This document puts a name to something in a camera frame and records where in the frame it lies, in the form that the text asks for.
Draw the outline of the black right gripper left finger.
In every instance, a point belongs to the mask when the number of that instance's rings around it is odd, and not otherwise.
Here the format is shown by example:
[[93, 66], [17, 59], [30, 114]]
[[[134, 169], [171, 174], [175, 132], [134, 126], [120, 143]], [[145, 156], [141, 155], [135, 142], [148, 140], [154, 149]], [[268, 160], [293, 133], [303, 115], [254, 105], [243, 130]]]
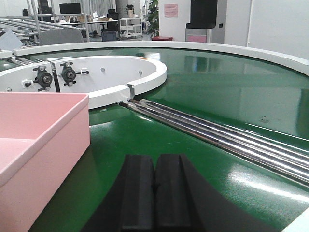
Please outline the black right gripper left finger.
[[127, 155], [120, 229], [151, 230], [154, 227], [154, 166], [152, 158]]

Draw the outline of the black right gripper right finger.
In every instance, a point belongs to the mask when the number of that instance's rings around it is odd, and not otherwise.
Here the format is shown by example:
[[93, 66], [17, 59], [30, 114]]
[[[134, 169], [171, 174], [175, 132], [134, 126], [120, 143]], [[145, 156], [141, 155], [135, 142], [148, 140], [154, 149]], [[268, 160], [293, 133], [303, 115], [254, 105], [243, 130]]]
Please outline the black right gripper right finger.
[[155, 225], [157, 230], [200, 230], [189, 193], [187, 174], [196, 172], [184, 154], [162, 154], [155, 169]]

